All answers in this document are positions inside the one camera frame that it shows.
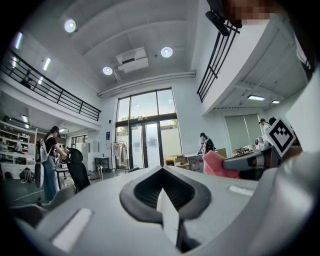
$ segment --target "clothes rack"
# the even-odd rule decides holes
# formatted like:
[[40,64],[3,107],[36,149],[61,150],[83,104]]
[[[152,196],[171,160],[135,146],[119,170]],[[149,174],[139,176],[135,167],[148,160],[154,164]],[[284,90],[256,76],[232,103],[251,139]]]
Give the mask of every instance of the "clothes rack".
[[[116,169],[117,169],[117,162],[115,162],[115,168],[113,168],[112,148],[113,148],[113,145],[114,145],[114,144],[118,144],[118,145],[119,145],[119,144],[121,144],[121,143],[123,143],[123,144],[125,145],[125,147],[127,148],[127,150],[128,150],[128,146],[127,146],[127,142],[126,142],[126,141],[117,141],[117,142],[112,142],[112,143],[111,143],[111,147],[110,147],[110,148],[111,148],[111,169],[112,169],[112,170],[116,170]],[[128,155],[127,155],[127,158],[126,158],[126,166],[127,166],[127,168],[123,168],[123,169],[124,169],[124,170],[129,170],[130,167],[129,167]]]

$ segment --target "jeans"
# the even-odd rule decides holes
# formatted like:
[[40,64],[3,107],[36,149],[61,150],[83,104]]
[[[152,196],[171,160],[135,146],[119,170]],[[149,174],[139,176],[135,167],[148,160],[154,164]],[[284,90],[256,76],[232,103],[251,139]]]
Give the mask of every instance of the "jeans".
[[54,157],[49,155],[48,160],[43,162],[43,189],[45,199],[49,202],[52,201],[55,194],[57,193],[55,184],[55,162]]

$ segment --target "air conditioner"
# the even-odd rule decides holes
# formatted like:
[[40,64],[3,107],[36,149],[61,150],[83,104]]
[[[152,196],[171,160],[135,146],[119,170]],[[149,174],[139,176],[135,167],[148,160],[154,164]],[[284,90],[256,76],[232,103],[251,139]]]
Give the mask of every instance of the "air conditioner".
[[116,56],[116,59],[120,64],[118,69],[125,73],[149,67],[146,51],[143,47],[126,51]]

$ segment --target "ceiling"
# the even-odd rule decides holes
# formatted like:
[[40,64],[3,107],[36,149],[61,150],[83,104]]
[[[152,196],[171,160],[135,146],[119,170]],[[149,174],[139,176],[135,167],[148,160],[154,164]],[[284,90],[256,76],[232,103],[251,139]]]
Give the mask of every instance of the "ceiling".
[[[47,0],[24,29],[100,93],[119,85],[114,74],[103,74],[103,67],[116,70],[117,55],[140,47],[149,67],[117,70],[122,84],[190,71],[197,6],[198,0]],[[76,32],[64,30],[68,19],[75,20]],[[173,55],[162,57],[163,47],[171,47]]]
[[[271,35],[264,34],[266,46],[248,68],[248,72],[232,86],[224,100],[214,109],[268,109],[272,101],[283,101],[307,85],[307,77],[297,57],[293,30],[287,20],[274,17]],[[248,99],[249,95],[262,96],[265,100]]]
[[54,115],[50,115],[37,108],[31,107],[22,101],[19,101],[8,94],[1,92],[0,115],[9,116],[11,119],[22,121],[22,115],[28,117],[28,121],[32,127],[49,131],[53,126],[66,130],[62,134],[68,134],[85,129],[86,127],[63,120]]

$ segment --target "cable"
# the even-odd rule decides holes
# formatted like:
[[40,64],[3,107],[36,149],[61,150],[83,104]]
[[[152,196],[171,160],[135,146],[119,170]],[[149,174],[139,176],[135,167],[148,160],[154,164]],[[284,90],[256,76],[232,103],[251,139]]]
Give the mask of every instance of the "cable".
[[31,193],[31,194],[27,194],[27,195],[21,196],[21,197],[17,198],[17,199],[14,200],[14,201],[17,201],[17,200],[19,200],[19,199],[21,199],[21,198],[25,198],[25,197],[31,196],[31,195],[36,194],[36,193],[40,193],[41,191],[44,191],[44,190],[38,190],[37,192],[34,192],[34,193]]

